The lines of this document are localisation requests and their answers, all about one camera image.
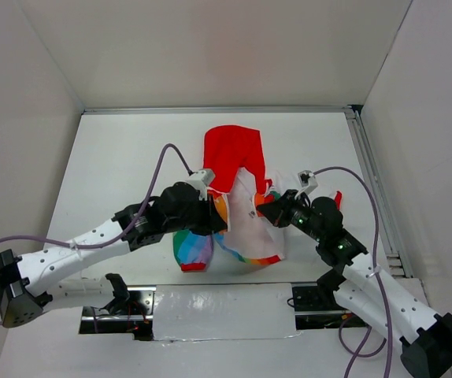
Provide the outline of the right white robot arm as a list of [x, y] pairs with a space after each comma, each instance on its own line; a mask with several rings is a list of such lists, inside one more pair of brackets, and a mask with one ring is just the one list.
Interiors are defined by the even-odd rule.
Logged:
[[411, 376], [443, 376], [452, 367], [452, 314], [437, 313], [374, 265], [372, 254], [343, 227], [333, 199], [307, 203], [297, 193], [288, 190], [256, 210], [273, 226], [292, 225], [317, 241], [317, 253], [331, 268], [318, 280], [319, 303], [360, 317], [392, 344]]

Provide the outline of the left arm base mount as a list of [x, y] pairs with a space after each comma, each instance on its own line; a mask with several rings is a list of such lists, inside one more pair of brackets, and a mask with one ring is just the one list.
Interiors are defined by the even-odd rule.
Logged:
[[130, 286], [129, 297], [104, 307], [83, 307], [80, 335], [132, 335], [134, 340], [152, 341], [155, 286]]

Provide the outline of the rainbow red white jacket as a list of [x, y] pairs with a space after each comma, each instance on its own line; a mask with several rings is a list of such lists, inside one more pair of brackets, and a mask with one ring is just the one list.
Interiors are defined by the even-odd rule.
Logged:
[[173, 236], [174, 258], [183, 272], [207, 269], [215, 246], [250, 265], [273, 265], [285, 257], [285, 236], [256, 210], [285, 191], [299, 191], [298, 175], [268, 172], [261, 133], [239, 125], [221, 125], [205, 133], [203, 166], [215, 174], [208, 188], [227, 230], [213, 235], [179, 231]]

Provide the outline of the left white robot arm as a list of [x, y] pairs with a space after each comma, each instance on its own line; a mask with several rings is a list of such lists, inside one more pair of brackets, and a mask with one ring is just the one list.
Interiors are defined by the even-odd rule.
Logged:
[[67, 242], [49, 241], [48, 248], [21, 256], [0, 252], [0, 317], [15, 328], [53, 309], [90, 299], [112, 314], [129, 305], [126, 283], [117, 273], [101, 279], [72, 276], [104, 260], [159, 243], [175, 232], [212, 235], [226, 230], [227, 206], [211, 191], [186, 182], [167, 187], [158, 196], [129, 205], [98, 227]]

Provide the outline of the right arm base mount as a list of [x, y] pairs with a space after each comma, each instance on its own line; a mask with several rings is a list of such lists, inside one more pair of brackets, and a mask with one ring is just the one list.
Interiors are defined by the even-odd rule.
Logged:
[[335, 299], [315, 283], [293, 285], [287, 304], [294, 310], [297, 330], [363, 328], [365, 322], [349, 310], [339, 306]]

